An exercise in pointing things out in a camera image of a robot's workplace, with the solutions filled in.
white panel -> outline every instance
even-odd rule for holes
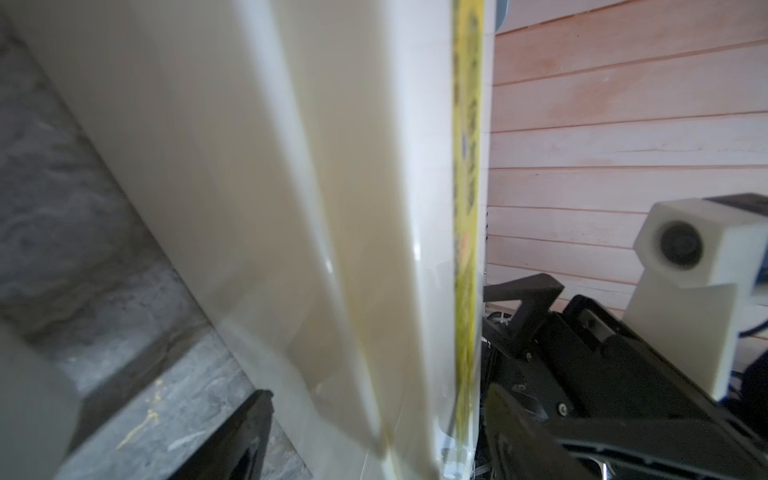
[[[3,4],[315,477],[438,476],[451,4]]]

pink wooden wall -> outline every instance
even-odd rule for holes
[[[556,307],[581,293],[620,316],[653,203],[768,194],[767,1],[512,0],[502,30],[489,283],[552,273]],[[742,341],[737,367],[766,348]]]

yellow strip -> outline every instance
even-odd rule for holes
[[[475,404],[478,170],[483,0],[453,0],[453,245],[456,439],[469,441]]]

black cable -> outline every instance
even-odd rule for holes
[[[747,338],[748,336],[757,335],[758,333],[762,332],[763,330],[768,329],[768,319],[766,319],[765,322],[762,322],[760,325],[744,330],[743,332],[739,333],[739,338]]]

stone surface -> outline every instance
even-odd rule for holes
[[[83,399],[57,478],[166,478],[253,391],[0,15],[0,320]],[[263,478],[311,478],[276,422]]]

